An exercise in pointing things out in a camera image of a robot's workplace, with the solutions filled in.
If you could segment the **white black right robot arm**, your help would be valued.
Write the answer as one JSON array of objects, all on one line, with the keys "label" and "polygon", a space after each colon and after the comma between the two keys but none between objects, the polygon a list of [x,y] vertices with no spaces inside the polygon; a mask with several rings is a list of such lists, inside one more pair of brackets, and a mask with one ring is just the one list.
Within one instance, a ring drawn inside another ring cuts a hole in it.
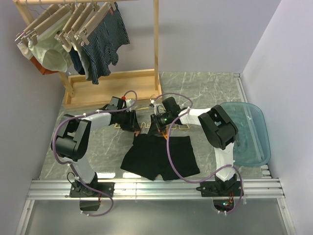
[{"label": "white black right robot arm", "polygon": [[172,123],[178,125],[201,126],[208,142],[214,147],[217,173],[215,188],[218,194],[228,195],[237,182],[233,167],[233,148],[238,134],[238,128],[226,111],[216,105],[207,109],[181,108],[174,97],[162,101],[165,112],[158,113],[156,100],[151,101],[155,113],[151,115],[151,125],[148,135],[165,133],[166,127]]}]

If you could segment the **black boxer underwear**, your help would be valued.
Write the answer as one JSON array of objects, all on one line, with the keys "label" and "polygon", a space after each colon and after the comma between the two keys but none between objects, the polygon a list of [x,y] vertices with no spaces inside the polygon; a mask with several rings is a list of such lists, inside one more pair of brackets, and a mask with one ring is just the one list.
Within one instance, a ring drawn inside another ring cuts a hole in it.
[{"label": "black boxer underwear", "polygon": [[[182,177],[200,173],[189,136],[171,137],[170,154],[176,170]],[[148,142],[147,134],[134,136],[133,145],[126,153],[120,168],[152,181],[158,175],[165,181],[179,178],[168,160],[166,139],[163,138],[161,142]]]}]

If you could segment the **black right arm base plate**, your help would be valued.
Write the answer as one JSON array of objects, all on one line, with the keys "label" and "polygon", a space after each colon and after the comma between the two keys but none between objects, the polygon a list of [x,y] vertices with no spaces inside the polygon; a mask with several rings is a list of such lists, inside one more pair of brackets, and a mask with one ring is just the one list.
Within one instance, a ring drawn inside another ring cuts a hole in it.
[{"label": "black right arm base plate", "polygon": [[232,186],[223,188],[218,186],[215,181],[207,181],[200,183],[196,190],[201,193],[202,197],[229,197],[231,193],[233,196],[239,197],[241,195],[241,183],[237,181]]}]

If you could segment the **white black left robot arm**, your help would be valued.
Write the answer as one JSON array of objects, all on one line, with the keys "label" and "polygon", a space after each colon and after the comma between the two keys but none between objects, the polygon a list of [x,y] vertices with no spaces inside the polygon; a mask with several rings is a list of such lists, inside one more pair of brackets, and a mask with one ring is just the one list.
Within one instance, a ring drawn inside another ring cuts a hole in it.
[{"label": "white black left robot arm", "polygon": [[73,187],[80,188],[88,197],[100,190],[97,173],[86,157],[89,136],[104,126],[118,124],[122,130],[139,132],[136,113],[132,110],[136,100],[112,97],[109,104],[80,116],[64,115],[51,142],[55,159],[62,165],[69,165],[74,174]]}]

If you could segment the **yellow wavy clip hanger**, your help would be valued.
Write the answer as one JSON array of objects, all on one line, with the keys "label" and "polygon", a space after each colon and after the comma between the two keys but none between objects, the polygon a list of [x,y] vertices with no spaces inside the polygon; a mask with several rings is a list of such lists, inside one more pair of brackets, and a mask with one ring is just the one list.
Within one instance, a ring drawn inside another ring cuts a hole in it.
[{"label": "yellow wavy clip hanger", "polygon": [[[165,112],[164,106],[160,103],[157,103],[157,105],[161,105],[161,107],[157,108],[156,112],[164,113]],[[148,104],[145,104],[145,105],[136,105],[134,110],[136,110],[136,113],[137,113],[136,115],[138,117],[138,123],[139,123],[141,130],[148,130],[151,126],[150,115],[154,113],[154,108],[150,107]],[[121,129],[119,124],[115,124],[114,128]],[[184,125],[175,124],[173,127],[173,130],[176,130],[176,129],[190,130],[190,126],[188,124],[184,124]]]}]

